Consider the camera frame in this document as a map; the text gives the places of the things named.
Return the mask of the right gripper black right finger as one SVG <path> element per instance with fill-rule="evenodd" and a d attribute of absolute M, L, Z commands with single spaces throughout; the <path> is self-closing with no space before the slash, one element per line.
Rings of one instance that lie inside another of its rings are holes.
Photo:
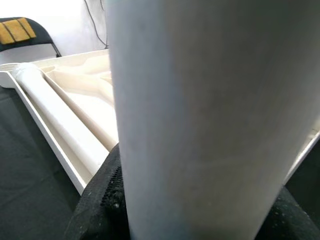
<path fill-rule="evenodd" d="M 279 192 L 259 232 L 258 240 L 318 240 L 320 229 L 286 187 Z"/>

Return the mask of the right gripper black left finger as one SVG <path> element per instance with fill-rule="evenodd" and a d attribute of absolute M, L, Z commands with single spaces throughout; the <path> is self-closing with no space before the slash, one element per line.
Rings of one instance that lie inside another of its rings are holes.
<path fill-rule="evenodd" d="M 119 144 L 85 187 L 64 232 L 65 240 L 129 240 Z"/>

